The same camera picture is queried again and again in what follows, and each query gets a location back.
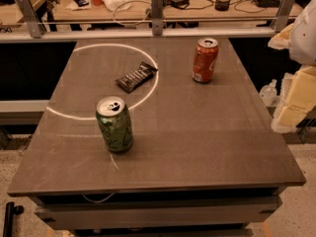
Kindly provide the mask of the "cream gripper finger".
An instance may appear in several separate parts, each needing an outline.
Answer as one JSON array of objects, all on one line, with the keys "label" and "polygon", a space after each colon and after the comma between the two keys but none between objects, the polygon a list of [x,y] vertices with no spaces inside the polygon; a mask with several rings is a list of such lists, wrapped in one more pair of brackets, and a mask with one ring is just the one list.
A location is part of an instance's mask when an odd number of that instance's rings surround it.
[{"label": "cream gripper finger", "polygon": [[272,37],[268,42],[268,47],[277,50],[289,49],[289,39],[292,28],[293,24],[290,24]]},{"label": "cream gripper finger", "polygon": [[296,131],[297,125],[316,107],[316,67],[302,65],[294,75],[282,79],[279,102],[272,120],[278,133]]}]

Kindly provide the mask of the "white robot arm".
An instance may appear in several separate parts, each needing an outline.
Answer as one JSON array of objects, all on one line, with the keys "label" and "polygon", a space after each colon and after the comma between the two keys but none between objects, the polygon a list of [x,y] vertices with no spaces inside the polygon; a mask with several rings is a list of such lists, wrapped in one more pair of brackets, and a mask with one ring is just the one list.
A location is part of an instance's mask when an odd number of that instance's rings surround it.
[{"label": "white robot arm", "polygon": [[316,0],[311,0],[293,24],[285,27],[268,43],[274,49],[287,49],[291,60],[301,67],[281,83],[280,100],[274,112],[272,130],[296,130],[316,107]]}]

